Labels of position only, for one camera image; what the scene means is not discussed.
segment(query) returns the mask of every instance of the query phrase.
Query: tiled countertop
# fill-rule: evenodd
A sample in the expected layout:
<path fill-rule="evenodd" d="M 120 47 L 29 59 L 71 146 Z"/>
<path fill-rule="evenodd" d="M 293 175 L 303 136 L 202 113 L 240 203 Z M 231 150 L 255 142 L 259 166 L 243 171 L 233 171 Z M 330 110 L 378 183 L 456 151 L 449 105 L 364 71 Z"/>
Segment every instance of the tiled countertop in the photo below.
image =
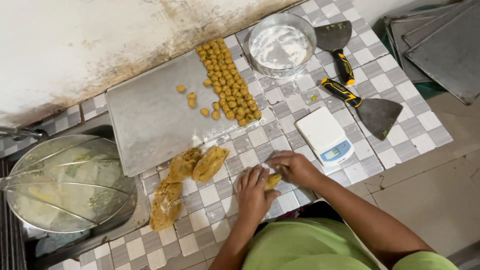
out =
<path fill-rule="evenodd" d="M 303 17 L 314 26 L 352 21 L 353 35 L 344 53 L 354 69 L 356 82 L 348 88 L 363 98 L 384 98 L 404 106 L 387 139 L 377 140 L 364 128 L 351 106 L 333 97 L 322 86 L 316 86 L 324 77 L 339 81 L 330 53 L 317 49 L 307 69 L 293 78 L 275 80 L 264 77 L 249 65 L 247 44 L 251 28 L 245 29 L 225 38 L 225 43 L 232 51 L 238 71 L 258 101 L 262 119 L 202 146 L 205 149 L 212 145 L 228 148 L 230 155 L 207 183 L 196 183 L 192 179 L 184 181 L 184 207 L 174 226 L 161 232 L 153 232 L 145 226 L 85 253 L 79 263 L 67 260 L 52 269 L 72 269 L 73 265 L 82 269 L 94 266 L 118 270 L 138 270 L 143 266 L 156 269 L 180 252 L 186 256 L 224 241 L 238 212 L 232 183 L 246 167 L 258 163 L 267 167 L 264 162 L 275 151 L 302 153 L 325 175 L 343 186 L 349 186 L 452 141 L 350 0 L 310 0 L 287 12 Z M 312 101 L 313 95 L 317 96 L 315 101 Z M 320 165 L 294 125 L 296 120 L 319 107 L 327 107 L 331 111 L 355 147 L 355 153 L 347 161 L 334 167 Z M 105 110 L 103 95 L 82 104 L 85 120 Z M 3 145 L 0 143 L 0 154 L 1 151 L 7 152 Z M 142 173 L 144 192 L 150 201 L 160 179 L 167 174 L 168 162 Z M 283 180 L 276 190 L 282 195 L 273 202 L 266 219 L 317 199 L 312 191 Z"/>

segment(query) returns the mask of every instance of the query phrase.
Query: floor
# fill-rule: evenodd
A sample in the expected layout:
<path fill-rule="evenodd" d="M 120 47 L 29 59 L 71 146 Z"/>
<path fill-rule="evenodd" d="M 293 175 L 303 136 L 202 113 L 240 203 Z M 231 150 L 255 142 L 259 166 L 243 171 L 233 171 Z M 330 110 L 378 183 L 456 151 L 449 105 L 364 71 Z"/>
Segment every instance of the floor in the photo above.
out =
<path fill-rule="evenodd" d="M 443 256 L 480 240 L 480 101 L 445 93 L 428 103 L 454 141 L 348 189 L 391 214 Z M 221 243 L 161 269 L 207 269 Z"/>

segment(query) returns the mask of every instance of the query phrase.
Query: sink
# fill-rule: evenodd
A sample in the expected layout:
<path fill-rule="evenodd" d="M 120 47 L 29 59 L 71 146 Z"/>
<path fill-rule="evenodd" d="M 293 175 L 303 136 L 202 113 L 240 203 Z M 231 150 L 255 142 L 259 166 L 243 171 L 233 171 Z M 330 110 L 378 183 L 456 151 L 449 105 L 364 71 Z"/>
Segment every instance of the sink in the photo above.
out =
<path fill-rule="evenodd" d="M 53 137 L 76 134 L 96 135 L 115 141 L 113 127 L 108 113 L 91 119 L 85 124 L 73 127 L 64 133 L 54 135 Z M 9 156 L 9 159 L 16 161 L 33 147 L 34 146 L 30 146 L 27 149 L 22 149 Z M 81 240 L 81 242 L 78 243 L 70 243 L 67 246 L 57 249 L 53 253 L 36 258 L 33 261 L 28 260 L 30 268 L 47 269 L 49 266 L 60 263 L 68 258 L 78 258 L 88 250 L 143 227 L 150 218 L 150 202 L 143 193 L 140 176 L 137 175 L 131 177 L 131 179 L 135 181 L 135 190 L 129 201 L 115 216 L 91 229 L 90 236 L 87 239 Z"/>

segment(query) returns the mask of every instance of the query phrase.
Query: hand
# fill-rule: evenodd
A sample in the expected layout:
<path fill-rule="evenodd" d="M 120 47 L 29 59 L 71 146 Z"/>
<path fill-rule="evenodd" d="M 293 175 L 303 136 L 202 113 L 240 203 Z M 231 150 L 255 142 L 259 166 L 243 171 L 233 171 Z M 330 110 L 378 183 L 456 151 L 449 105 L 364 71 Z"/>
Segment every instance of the hand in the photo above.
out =
<path fill-rule="evenodd" d="M 318 175 L 322 173 L 302 154 L 282 151 L 266 163 L 279 171 L 290 183 L 313 190 Z"/>
<path fill-rule="evenodd" d="M 237 180 L 237 198 L 239 201 L 239 220 L 248 225 L 257 226 L 267 214 L 272 201 L 280 196 L 279 191 L 265 192 L 265 184 L 270 169 L 261 165 L 248 168 Z"/>

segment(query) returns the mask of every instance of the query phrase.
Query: person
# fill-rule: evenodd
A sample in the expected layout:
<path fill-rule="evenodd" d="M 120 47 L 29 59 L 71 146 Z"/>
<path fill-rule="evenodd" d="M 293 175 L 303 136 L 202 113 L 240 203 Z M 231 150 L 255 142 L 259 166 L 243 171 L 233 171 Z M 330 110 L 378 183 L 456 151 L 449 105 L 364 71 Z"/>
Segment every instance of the person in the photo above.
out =
<path fill-rule="evenodd" d="M 238 219 L 210 270 L 380 269 L 355 235 L 390 270 L 457 269 L 401 222 L 323 175 L 302 154 L 283 151 L 266 164 L 328 203 L 319 201 L 297 218 L 258 226 L 280 192 L 264 191 L 268 168 L 248 168 L 236 183 Z"/>

